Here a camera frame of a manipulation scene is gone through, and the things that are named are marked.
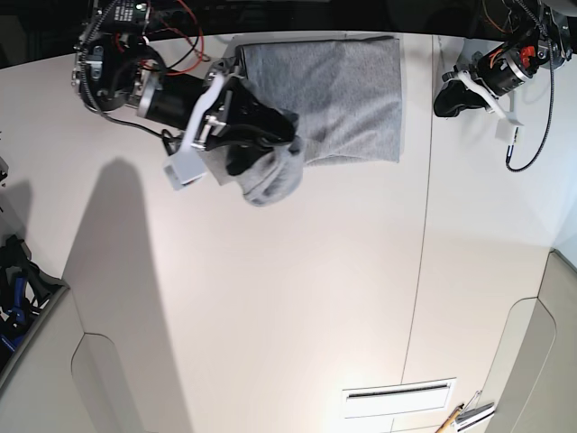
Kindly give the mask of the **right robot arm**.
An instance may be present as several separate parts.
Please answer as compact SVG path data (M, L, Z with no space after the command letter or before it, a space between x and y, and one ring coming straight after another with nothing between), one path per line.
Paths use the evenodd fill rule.
M90 111L160 138L177 188L205 174L201 152L230 147L243 168L294 141L294 122L251 92L237 61L216 63L204 78L167 65L148 42L151 19L148 1L96 1L71 84Z

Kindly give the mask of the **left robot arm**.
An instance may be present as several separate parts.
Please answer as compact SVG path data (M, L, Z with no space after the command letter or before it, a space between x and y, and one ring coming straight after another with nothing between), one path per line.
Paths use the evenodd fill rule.
M554 71L572 58L570 20L576 16L574 1L507 1L510 33L497 47L474 52L442 76L435 98L438 117L456 117L465 110L484 109L512 124L514 110L505 110L499 99L528 83L537 72Z

